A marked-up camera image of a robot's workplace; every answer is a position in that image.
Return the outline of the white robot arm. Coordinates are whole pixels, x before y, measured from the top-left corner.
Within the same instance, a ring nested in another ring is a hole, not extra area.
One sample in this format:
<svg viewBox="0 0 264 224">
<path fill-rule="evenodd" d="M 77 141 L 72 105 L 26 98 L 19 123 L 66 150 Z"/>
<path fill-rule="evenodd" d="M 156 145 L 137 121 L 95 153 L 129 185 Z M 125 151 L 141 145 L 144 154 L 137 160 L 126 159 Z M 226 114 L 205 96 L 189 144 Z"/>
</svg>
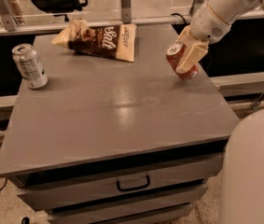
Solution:
<svg viewBox="0 0 264 224">
<path fill-rule="evenodd" d="M 175 68 L 182 74 L 219 41 L 236 18 L 264 0 L 209 0 L 192 17 L 178 40 L 185 44 Z M 242 119 L 226 146 L 221 171 L 217 224 L 264 224 L 264 109 Z"/>
</svg>

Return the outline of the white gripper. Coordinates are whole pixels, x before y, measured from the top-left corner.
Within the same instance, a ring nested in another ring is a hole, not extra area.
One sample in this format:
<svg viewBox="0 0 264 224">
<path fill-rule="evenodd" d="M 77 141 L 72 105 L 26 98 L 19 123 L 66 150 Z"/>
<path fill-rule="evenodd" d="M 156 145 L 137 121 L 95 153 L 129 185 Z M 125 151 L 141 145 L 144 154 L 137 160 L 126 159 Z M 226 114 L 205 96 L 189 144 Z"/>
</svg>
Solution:
<svg viewBox="0 0 264 224">
<path fill-rule="evenodd" d="M 193 15 L 190 25 L 175 40 L 177 45 L 185 49 L 175 69 L 176 73 L 186 73 L 207 54 L 208 44 L 197 43 L 197 39 L 210 44 L 217 43 L 230 31 L 230 27 L 208 4 L 202 5 Z"/>
</svg>

